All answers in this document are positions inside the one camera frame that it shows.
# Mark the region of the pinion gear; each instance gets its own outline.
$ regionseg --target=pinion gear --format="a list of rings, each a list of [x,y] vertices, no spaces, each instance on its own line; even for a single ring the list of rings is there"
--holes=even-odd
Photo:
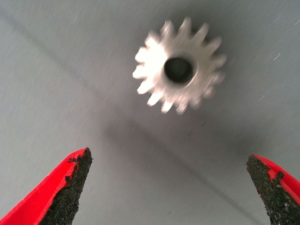
[[[139,94],[151,93],[148,105],[163,103],[161,112],[167,113],[172,105],[183,114],[188,104],[197,108],[202,98],[212,97],[214,84],[223,80],[217,71],[226,62],[225,55],[215,55],[221,38],[205,41],[208,25],[205,23],[192,34],[191,20],[186,18],[176,33],[171,21],[166,21],[161,36],[151,31],[135,56],[139,63],[133,72],[142,79]]]

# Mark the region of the center bore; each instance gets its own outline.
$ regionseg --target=center bore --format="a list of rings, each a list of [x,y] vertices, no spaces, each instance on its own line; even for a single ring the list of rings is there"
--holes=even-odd
[[[186,83],[193,78],[192,64],[183,58],[171,58],[165,62],[165,75],[175,83]]]

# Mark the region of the gritty black surface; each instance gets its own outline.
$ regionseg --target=gritty black surface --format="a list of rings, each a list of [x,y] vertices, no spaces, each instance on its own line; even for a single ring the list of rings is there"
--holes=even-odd
[[[250,156],[247,170],[261,196],[272,225],[300,225],[300,206],[280,185],[284,177],[279,172],[274,180],[268,175],[269,167],[255,156]]]
[[[83,157],[70,158],[69,162],[75,162],[73,177],[65,177],[69,184],[56,194],[40,225],[70,225],[78,211],[80,194],[92,163],[90,150],[87,148]]]

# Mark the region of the gear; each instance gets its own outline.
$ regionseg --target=gear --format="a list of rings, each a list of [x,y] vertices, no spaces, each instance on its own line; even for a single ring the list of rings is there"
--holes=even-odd
[[[148,105],[163,103],[161,112],[167,113],[172,105],[183,114],[190,103],[200,106],[202,98],[213,96],[213,85],[223,80],[217,71],[226,62],[225,55],[214,55],[221,38],[206,43],[208,25],[196,34],[191,31],[191,19],[186,18],[177,34],[171,21],[166,21],[161,36],[151,31],[135,56],[139,63],[133,72],[135,79],[142,79],[139,94],[151,93]]]

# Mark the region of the red plastic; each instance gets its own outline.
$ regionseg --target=red plastic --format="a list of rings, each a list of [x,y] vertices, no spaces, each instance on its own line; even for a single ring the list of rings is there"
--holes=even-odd
[[[85,149],[68,155],[47,177],[43,179],[2,220],[0,225],[38,225],[51,206],[53,198],[68,183],[65,176],[71,176],[75,162],[70,158],[83,156]]]
[[[267,158],[263,158],[258,155],[254,155],[259,160],[261,160],[265,165],[267,165],[270,170],[268,174],[270,179],[273,180],[276,175],[281,171],[285,175],[283,179],[280,180],[281,186],[284,190],[291,195],[291,197],[295,200],[295,202],[300,205],[300,182],[295,179],[292,175],[290,175],[287,171],[282,169],[280,166],[270,161]]]

